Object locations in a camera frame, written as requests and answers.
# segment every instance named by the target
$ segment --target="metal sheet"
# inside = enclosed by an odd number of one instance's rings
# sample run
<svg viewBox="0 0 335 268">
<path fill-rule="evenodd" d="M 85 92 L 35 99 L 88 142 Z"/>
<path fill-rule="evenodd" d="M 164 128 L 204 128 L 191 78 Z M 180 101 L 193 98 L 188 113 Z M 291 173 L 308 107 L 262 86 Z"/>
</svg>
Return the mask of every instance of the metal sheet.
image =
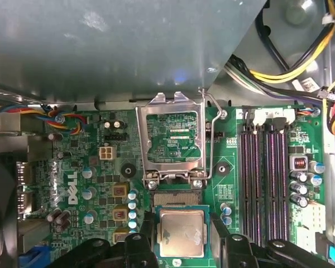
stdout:
<svg viewBox="0 0 335 268">
<path fill-rule="evenodd" d="M 0 83 L 63 102 L 196 92 L 264 3 L 0 0 Z"/>
</svg>

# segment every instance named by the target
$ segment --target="wire bundle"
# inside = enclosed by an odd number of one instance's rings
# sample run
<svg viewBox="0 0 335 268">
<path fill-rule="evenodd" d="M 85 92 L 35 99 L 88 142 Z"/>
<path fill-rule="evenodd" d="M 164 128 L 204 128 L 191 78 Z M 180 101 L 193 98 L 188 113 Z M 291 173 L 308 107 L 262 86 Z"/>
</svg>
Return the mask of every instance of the wire bundle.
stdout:
<svg viewBox="0 0 335 268">
<path fill-rule="evenodd" d="M 20 114 L 30 114 L 35 116 L 37 119 L 45 121 L 49 126 L 59 130 L 63 133 L 68 133 L 70 135 L 78 134 L 86 125 L 86 120 L 83 116 L 75 113 L 68 113 L 59 111 L 57 109 L 52 109 L 49 106 L 41 106 L 43 111 L 33 109 L 24 105 L 8 105 L 0 106 L 0 113 L 20 113 Z M 57 122 L 55 119 L 57 116 L 71 117 L 77 119 L 77 124 L 75 128 L 70 129 L 67 125 Z"/>
</svg>

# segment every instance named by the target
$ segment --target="motherboard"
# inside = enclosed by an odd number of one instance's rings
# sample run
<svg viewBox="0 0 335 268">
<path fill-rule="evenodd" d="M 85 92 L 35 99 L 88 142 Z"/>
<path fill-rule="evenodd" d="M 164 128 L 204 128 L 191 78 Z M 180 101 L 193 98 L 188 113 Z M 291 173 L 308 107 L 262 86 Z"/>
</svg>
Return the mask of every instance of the motherboard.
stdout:
<svg viewBox="0 0 335 268">
<path fill-rule="evenodd" d="M 147 140 L 135 110 L 81 111 L 87 126 L 74 136 L 48 127 L 53 159 L 21 168 L 35 175 L 25 191 L 38 207 L 24 217 L 50 222 L 51 259 L 90 238 L 123 241 L 139 232 L 145 211 L 155 215 L 152 248 L 164 268 L 216 266 L 212 212 L 260 246 L 281 238 L 316 253 L 315 234 L 325 230 L 320 115 L 302 106 L 222 109 L 218 119 L 216 107 L 204 118 L 149 114 Z M 152 173 L 142 159 L 175 166 L 204 154 L 205 169 L 186 178 Z"/>
</svg>

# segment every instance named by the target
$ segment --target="white connector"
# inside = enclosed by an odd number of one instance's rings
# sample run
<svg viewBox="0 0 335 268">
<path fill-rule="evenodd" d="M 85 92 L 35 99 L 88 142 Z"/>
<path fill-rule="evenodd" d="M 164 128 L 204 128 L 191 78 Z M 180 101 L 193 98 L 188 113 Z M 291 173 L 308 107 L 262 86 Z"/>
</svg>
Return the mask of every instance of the white connector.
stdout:
<svg viewBox="0 0 335 268">
<path fill-rule="evenodd" d="M 326 209 L 325 205 L 315 201 L 309 201 L 306 208 L 301 210 L 301 223 L 313 232 L 326 230 Z"/>
<path fill-rule="evenodd" d="M 317 253 L 315 232 L 308 230 L 305 227 L 297 227 L 296 228 L 296 245 L 308 252 Z"/>
</svg>

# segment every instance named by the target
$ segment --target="white label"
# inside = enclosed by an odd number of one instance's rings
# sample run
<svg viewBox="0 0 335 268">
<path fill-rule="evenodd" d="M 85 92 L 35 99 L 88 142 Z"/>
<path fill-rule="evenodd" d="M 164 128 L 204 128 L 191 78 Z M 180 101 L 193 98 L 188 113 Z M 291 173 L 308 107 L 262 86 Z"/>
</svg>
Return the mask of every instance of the white label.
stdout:
<svg viewBox="0 0 335 268">
<path fill-rule="evenodd" d="M 303 88 L 306 92 L 314 92 L 314 91 L 320 89 L 320 86 L 311 77 L 306 78 L 305 80 L 301 81 L 301 85 L 303 86 Z"/>
</svg>

